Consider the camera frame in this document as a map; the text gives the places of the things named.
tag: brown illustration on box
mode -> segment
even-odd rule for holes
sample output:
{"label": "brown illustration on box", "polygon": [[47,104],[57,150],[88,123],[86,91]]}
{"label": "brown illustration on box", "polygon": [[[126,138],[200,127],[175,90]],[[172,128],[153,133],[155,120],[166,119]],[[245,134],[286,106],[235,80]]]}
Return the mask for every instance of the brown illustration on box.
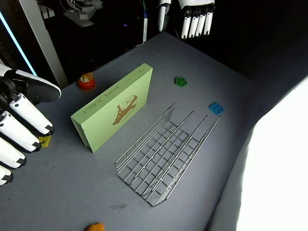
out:
{"label": "brown illustration on box", "polygon": [[112,123],[112,125],[116,125],[120,123],[121,121],[125,120],[128,115],[135,109],[137,105],[137,96],[132,95],[129,96],[124,102],[122,103],[122,108],[120,105],[117,106],[118,112],[117,112],[117,117],[115,118],[115,121]]}

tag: table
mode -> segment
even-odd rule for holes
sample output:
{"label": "table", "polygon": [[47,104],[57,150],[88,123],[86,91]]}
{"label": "table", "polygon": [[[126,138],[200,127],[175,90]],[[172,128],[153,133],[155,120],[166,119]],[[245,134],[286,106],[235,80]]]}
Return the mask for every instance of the table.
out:
{"label": "table", "polygon": [[[70,116],[142,63],[154,68],[147,104],[92,154]],[[81,231],[103,222],[107,231],[203,231],[249,131],[243,105],[248,81],[167,33],[94,71],[94,77],[94,91],[72,84],[61,99],[38,106],[55,134],[48,148],[27,154],[26,166],[0,188],[1,230]],[[174,85],[175,77],[188,85]],[[194,110],[189,131],[207,114],[209,121],[217,118],[211,103],[225,111],[171,197],[151,207],[116,175],[114,162],[173,102],[175,124]]]}

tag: wire rack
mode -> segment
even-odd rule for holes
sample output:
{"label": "wire rack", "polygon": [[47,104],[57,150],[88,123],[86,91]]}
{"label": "wire rack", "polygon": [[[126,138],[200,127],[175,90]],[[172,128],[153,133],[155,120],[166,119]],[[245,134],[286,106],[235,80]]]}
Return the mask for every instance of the wire rack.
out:
{"label": "wire rack", "polygon": [[181,127],[193,112],[177,126],[170,121],[174,106],[175,103],[115,163],[118,176],[152,206],[170,197],[220,119],[219,116],[196,140],[194,135],[207,116],[188,134]]}

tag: green box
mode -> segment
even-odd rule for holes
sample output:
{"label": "green box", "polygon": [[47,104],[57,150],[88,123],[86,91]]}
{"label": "green box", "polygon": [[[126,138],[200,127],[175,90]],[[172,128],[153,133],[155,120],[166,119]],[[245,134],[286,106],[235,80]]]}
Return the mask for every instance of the green box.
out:
{"label": "green box", "polygon": [[93,153],[145,105],[152,71],[142,64],[71,116]]}

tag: led light strip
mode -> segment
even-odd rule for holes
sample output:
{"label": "led light strip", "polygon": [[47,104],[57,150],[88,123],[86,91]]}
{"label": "led light strip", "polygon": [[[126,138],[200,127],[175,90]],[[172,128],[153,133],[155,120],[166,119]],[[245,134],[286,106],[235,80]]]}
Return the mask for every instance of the led light strip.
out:
{"label": "led light strip", "polygon": [[34,74],[36,76],[37,74],[35,73],[33,67],[31,66],[29,60],[27,59],[27,57],[26,57],[25,53],[23,52],[23,50],[21,49],[20,45],[18,44],[13,32],[11,31],[9,25],[7,24],[6,20],[4,19],[1,11],[0,11],[0,19],[1,19],[2,23],[4,24],[6,30],[8,31],[9,35],[11,36],[13,42],[15,43],[15,46],[18,48],[21,56],[24,58],[24,61],[27,63],[28,67],[30,68],[32,74]]}

